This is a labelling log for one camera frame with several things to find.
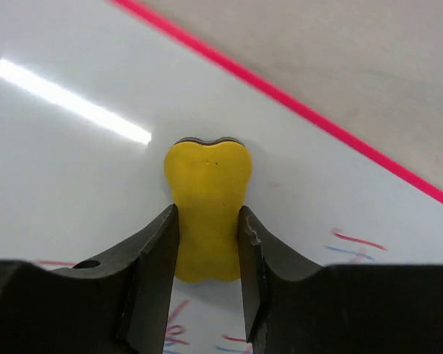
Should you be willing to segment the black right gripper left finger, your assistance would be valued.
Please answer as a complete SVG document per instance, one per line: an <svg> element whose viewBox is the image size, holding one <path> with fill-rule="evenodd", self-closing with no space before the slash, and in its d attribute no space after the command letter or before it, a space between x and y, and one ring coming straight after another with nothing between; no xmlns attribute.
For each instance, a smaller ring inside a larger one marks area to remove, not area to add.
<svg viewBox="0 0 443 354"><path fill-rule="evenodd" d="M0 260L0 353L161 353L178 247L169 206L71 268Z"/></svg>

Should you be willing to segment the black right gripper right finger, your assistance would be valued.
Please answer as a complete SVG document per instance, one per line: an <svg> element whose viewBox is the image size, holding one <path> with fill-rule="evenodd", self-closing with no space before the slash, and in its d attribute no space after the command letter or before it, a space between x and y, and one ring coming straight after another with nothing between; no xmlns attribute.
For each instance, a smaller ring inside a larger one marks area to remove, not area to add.
<svg viewBox="0 0 443 354"><path fill-rule="evenodd" d="M238 214L247 341L255 353L443 353L443 265L328 265Z"/></svg>

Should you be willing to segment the yellow whiteboard eraser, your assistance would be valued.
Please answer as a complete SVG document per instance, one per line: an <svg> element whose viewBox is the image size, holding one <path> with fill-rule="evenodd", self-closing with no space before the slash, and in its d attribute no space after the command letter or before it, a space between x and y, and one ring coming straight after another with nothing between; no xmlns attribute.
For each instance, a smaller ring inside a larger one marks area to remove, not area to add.
<svg viewBox="0 0 443 354"><path fill-rule="evenodd" d="M179 216L177 279L239 279L238 213L252 168L248 149L229 137L188 137L169 149L164 173Z"/></svg>

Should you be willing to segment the pink framed whiteboard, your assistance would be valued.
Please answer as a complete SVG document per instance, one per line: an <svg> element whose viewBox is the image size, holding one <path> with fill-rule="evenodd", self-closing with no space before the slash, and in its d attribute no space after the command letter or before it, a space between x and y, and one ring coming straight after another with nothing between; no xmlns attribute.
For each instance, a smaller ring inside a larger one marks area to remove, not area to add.
<svg viewBox="0 0 443 354"><path fill-rule="evenodd" d="M148 7L0 1L0 260L71 268L144 229L188 137L245 145L243 207L312 262L443 265L440 189ZM174 271L161 353L255 353L241 270Z"/></svg>

